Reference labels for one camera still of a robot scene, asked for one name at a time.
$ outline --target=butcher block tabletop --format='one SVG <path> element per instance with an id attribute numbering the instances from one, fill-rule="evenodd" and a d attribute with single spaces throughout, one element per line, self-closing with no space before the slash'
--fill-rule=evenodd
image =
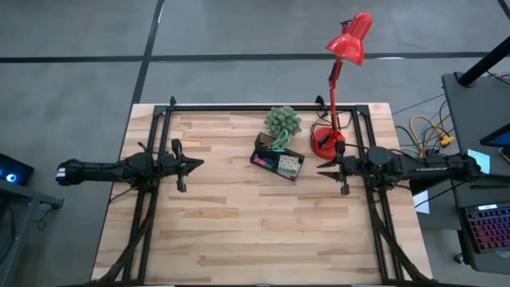
<path id="1" fill-rule="evenodd" d="M 389 104 L 368 106 L 376 143 L 399 148 Z M 122 158 L 141 151 L 138 142 L 147 142 L 153 107 L 134 105 Z M 185 178 L 185 193 L 177 191 L 174 176 L 161 182 L 146 284 L 380 283 L 362 179 L 350 177 L 351 193 L 341 196 L 340 183 L 316 173 L 316 166 L 326 162 L 310 148 L 316 112 L 298 112 L 303 131 L 288 148 L 305 160 L 295 182 L 251 164 L 254 141 L 265 132 L 266 113 L 171 113 L 167 150 L 171 151 L 170 140 L 180 139 L 184 155 L 205 163 Z M 350 116 L 340 114 L 342 126 Z M 352 123 L 342 133 L 347 143 L 356 144 Z M 347 147 L 346 155 L 358 155 L 358 149 Z M 112 197 L 128 188 L 126 183 L 114 184 Z M 127 245 L 136 195 L 137 191 L 129 191 L 109 205 L 92 279 L 105 274 Z M 397 187 L 388 198 L 399 245 L 431 277 L 411 193 Z M 392 274 L 390 252 L 384 245 Z M 136 255 L 133 277 L 139 264 Z"/>

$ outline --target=box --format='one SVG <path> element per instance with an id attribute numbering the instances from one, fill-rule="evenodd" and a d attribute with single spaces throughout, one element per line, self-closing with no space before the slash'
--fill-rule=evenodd
<path id="1" fill-rule="evenodd" d="M 285 148 L 284 152 L 276 152 L 270 148 L 263 147 L 264 144 L 272 143 L 276 138 L 268 136 L 264 133 L 259 133 L 255 140 L 255 151 L 249 157 L 249 161 L 258 167 L 262 167 L 267 171 L 271 171 L 277 175 L 283 176 L 288 180 L 296 181 L 297 176 L 303 167 L 304 155 L 301 155 L 295 151 L 291 151 Z M 297 158 L 297 168 L 295 172 L 283 172 L 286 169 L 278 168 L 282 155 L 288 155 Z"/>

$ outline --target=succulent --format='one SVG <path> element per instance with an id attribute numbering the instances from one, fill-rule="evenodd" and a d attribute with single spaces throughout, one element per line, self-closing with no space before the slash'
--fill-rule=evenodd
<path id="1" fill-rule="evenodd" d="M 278 136 L 283 130 L 287 130 L 291 136 L 301 132 L 301 118 L 289 106 L 272 107 L 271 112 L 265 117 L 264 124 L 273 136 Z"/>

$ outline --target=yellow cable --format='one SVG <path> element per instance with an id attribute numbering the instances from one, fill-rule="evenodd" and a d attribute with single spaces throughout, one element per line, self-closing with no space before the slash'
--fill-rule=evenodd
<path id="1" fill-rule="evenodd" d="M 443 119 L 440 119 L 441 122 L 443 122 L 444 120 L 448 119 L 449 115 L 448 116 L 445 116 Z M 416 139 L 416 142 L 418 143 L 418 149 L 420 150 L 420 153 L 419 153 L 419 157 L 423 157 L 425 155 L 425 149 L 426 149 L 426 146 L 427 144 L 429 143 L 430 139 L 432 138 L 432 135 L 434 133 L 434 131 L 432 131 L 430 133 L 430 136 L 429 136 L 429 139 L 423 143 L 423 145 L 420 144 L 420 139 L 419 137 L 416 135 L 416 132 L 414 131 L 414 120 L 416 119 L 423 119 L 423 120 L 426 120 L 430 126 L 435 130 L 437 131 L 437 133 L 439 134 L 439 136 L 441 137 L 443 132 L 442 130 L 439 129 L 439 125 L 441 124 L 441 122 L 439 122 L 439 124 L 435 124 L 431 119 L 429 119 L 428 117 L 426 116 L 423 116 L 423 115 L 416 115 L 416 116 L 413 116 L 411 118 L 411 121 L 410 121 L 410 128 L 411 128 L 411 132 L 413 133 L 413 136 L 414 138 Z"/>
<path id="2" fill-rule="evenodd" d="M 449 118 L 449 115 L 448 115 L 448 116 L 445 116 L 444 118 L 442 118 L 441 122 L 445 121 L 445 120 L 446 120 L 446 119 L 448 119 L 448 118 Z M 437 127 L 441 124 L 441 122 L 439 122 L 439 124 L 434 125 L 434 127 L 435 127 L 435 128 L 437 128 Z M 421 151 L 421 153 L 422 153 L 422 157 L 423 157 L 423 156 L 425 156 L 425 148 L 426 148 L 427 144 L 429 144 L 430 139 L 432 139 L 432 135 L 433 135 L 433 133 L 434 133 L 434 132 L 431 132 L 431 133 L 430 133 L 429 138 L 428 138 L 428 139 L 427 139 L 427 141 L 423 144 L 423 147 L 424 147 L 424 148 L 423 148 L 423 150 Z"/>

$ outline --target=keyboard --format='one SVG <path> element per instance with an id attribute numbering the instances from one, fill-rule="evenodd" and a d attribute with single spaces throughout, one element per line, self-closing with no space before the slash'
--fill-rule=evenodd
<path id="1" fill-rule="evenodd" d="M 510 250 L 510 202 L 464 208 L 478 253 Z"/>

